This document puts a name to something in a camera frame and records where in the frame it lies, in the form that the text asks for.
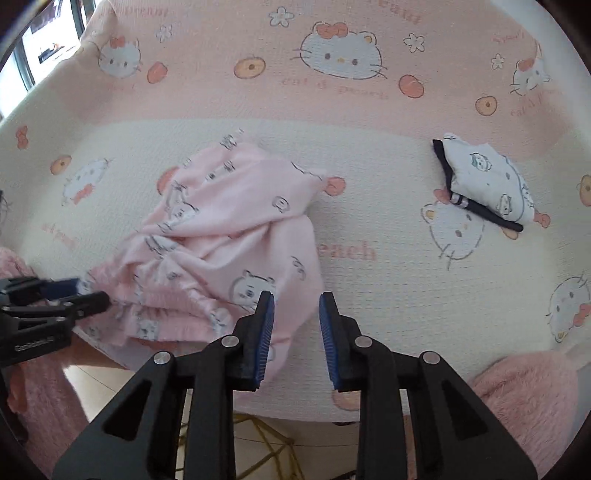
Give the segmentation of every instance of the folded white cloth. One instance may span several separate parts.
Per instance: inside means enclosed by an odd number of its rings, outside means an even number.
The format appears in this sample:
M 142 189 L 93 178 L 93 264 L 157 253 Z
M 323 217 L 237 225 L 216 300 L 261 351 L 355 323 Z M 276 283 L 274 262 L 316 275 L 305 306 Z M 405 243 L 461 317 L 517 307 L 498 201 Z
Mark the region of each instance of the folded white cloth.
M 534 221 L 529 187 L 511 160 L 489 144 L 470 145 L 454 134 L 445 134 L 443 148 L 454 171 L 453 192 L 488 207 L 505 220 Z

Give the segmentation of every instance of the pink fabric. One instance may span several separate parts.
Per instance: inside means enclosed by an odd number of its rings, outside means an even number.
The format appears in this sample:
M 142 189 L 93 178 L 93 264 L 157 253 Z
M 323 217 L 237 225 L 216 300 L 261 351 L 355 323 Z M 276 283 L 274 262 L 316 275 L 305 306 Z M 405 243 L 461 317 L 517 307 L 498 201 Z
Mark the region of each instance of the pink fabric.
M 542 478 L 568 447 L 577 408 L 577 373 L 558 352 L 509 356 L 472 388 L 534 462 Z
M 34 275 L 22 258 L 0 248 L 0 278 Z M 29 433 L 25 449 L 47 477 L 59 457 L 88 425 L 58 353 L 18 364 L 11 376 L 8 405 Z
M 344 187 L 331 180 L 246 142 L 194 155 L 139 231 L 90 271 L 90 288 L 107 292 L 116 307 L 83 330 L 115 345 L 129 338 L 211 342 L 231 333 L 269 290 L 276 301 L 272 376 L 323 291 L 304 212 L 318 192 Z

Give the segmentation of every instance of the bed sheet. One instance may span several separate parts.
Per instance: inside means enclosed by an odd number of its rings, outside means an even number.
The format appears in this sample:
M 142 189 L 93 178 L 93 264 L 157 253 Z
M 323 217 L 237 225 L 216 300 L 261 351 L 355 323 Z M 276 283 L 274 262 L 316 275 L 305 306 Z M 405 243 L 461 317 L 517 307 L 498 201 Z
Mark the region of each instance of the bed sheet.
M 591 171 L 573 102 L 589 78 L 561 72 L 557 44 L 571 47 L 544 41 L 555 25 L 536 39 L 525 26 L 485 1 L 105 0 L 79 51 L 0 127 L 2 243 L 40 275 L 82 275 L 156 205 L 163 172 L 243 128 L 346 180 L 309 216 L 326 289 L 365 333 L 403 353 L 434 349 L 467 379 L 512 353 L 581 349 Z M 549 225 L 509 238 L 450 213 L 430 145 L 447 131 L 511 157 Z M 152 352 L 81 335 L 130 368 Z M 315 318 L 275 380 L 238 403 L 357 418 L 342 407 Z

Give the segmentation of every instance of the pink cloth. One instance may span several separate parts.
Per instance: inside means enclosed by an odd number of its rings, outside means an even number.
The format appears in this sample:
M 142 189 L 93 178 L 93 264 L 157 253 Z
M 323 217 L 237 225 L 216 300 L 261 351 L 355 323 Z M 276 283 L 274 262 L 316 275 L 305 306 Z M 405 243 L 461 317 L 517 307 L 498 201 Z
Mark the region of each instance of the pink cloth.
M 574 365 L 558 352 L 508 356 L 472 382 L 542 478 L 569 444 L 577 409 Z
M 323 171 L 233 138 L 192 156 L 139 231 L 90 271 L 87 287 L 116 305 L 83 329 L 115 345 L 129 338 L 211 342 L 231 333 L 268 290 L 276 301 L 273 375 L 323 291 L 304 212 L 328 187 Z

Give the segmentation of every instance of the floor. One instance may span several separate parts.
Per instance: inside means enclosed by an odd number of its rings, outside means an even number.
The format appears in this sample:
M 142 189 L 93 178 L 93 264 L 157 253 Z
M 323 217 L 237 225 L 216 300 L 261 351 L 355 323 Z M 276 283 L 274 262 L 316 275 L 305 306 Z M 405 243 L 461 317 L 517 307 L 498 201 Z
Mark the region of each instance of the floor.
M 80 397 L 80 402 L 89 420 L 113 398 L 130 379 L 132 372 L 108 367 L 72 365 L 66 375 Z M 296 422 L 263 419 L 281 434 L 295 440 L 295 452 L 306 480 L 329 480 L 355 468 L 357 455 L 357 425 L 336 426 L 331 423 Z M 269 438 L 270 443 L 280 445 Z M 235 428 L 236 472 L 262 459 L 267 447 L 262 442 L 251 422 Z M 287 455 L 281 454 L 284 474 L 287 471 Z M 182 466 L 184 451 L 179 451 L 178 466 Z M 275 480 L 277 474 L 273 461 L 267 462 L 247 477 L 253 480 Z

